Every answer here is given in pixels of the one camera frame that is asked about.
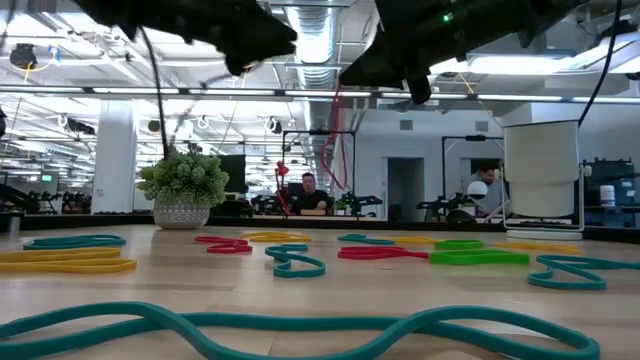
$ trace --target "teal rope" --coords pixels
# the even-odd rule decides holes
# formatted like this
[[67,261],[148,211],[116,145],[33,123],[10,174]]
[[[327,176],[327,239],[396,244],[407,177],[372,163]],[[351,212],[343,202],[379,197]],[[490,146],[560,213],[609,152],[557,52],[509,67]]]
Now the teal rope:
[[[284,318],[260,315],[190,313],[176,314],[157,305],[140,302],[111,302],[55,310],[14,320],[0,326],[6,339],[62,322],[100,315],[133,315],[142,319],[123,321],[91,330],[28,342],[0,342],[3,358],[26,360],[83,349],[107,341],[145,332],[170,329],[184,338],[205,359],[215,360],[368,360],[383,354],[410,333],[449,338],[521,360],[597,360],[599,344],[584,334],[532,316],[481,306],[448,306],[422,311],[406,318],[337,317]],[[444,323],[449,320],[488,320],[542,333],[576,350],[545,349],[497,335]],[[233,327],[267,331],[380,330],[370,342],[331,355],[304,358],[276,357],[236,351],[207,338],[199,326]]]
[[370,245],[395,245],[396,244],[395,241],[393,240],[370,239],[366,235],[360,235],[360,234],[349,234],[349,235],[339,236],[338,240],[358,242],[358,243],[370,244]]
[[[304,252],[309,248],[305,244],[284,244],[281,246],[269,246],[265,249],[264,253],[273,257],[273,259],[280,264],[276,265],[273,268],[273,275],[277,277],[284,278],[295,278],[295,277],[316,277],[322,276],[327,271],[327,266],[325,263],[318,259],[314,259],[309,256],[299,255],[299,254],[290,254],[289,252]],[[311,265],[315,265],[315,269],[304,269],[304,270],[291,270],[291,260],[297,260],[306,262]]]
[[[610,269],[634,269],[640,270],[640,263],[626,263],[598,258],[566,255],[540,255],[537,262],[547,266],[545,271],[529,274],[527,281],[531,285],[543,286],[559,290],[604,290],[607,281],[594,273],[583,269],[610,270]],[[555,270],[566,271],[580,276],[587,281],[557,281],[552,280]]]
[[78,249],[97,246],[122,246],[126,241],[116,235],[81,235],[36,239],[33,243],[23,246],[23,250],[59,250]]

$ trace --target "door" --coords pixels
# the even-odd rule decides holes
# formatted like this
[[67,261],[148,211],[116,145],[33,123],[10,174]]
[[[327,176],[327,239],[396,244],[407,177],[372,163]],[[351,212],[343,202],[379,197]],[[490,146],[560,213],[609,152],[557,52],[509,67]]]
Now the door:
[[424,214],[416,205],[424,199],[424,159],[389,158],[385,168],[388,221],[422,221]]

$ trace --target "man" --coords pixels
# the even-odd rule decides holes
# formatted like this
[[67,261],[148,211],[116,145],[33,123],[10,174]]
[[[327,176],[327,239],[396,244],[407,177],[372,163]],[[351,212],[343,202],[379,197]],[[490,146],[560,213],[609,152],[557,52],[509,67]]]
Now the man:
[[293,212],[300,214],[300,210],[326,210],[331,206],[329,195],[316,190],[316,178],[311,173],[302,175],[302,187],[304,194],[298,194],[298,199],[293,204]]
[[496,179],[495,164],[492,162],[485,162],[480,164],[478,172],[471,175],[470,182],[482,181],[487,185],[487,196],[480,200],[476,200],[477,215],[480,217],[486,217],[493,213],[500,205],[502,205],[502,180]]

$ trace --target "green succulent plant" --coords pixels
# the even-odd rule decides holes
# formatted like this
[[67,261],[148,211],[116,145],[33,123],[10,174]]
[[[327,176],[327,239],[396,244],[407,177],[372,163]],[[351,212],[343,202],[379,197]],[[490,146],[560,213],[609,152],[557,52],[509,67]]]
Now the green succulent plant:
[[175,149],[167,160],[140,171],[138,189],[147,200],[184,201],[216,206],[225,200],[224,186],[229,174],[220,170],[216,156],[196,152],[181,154]]

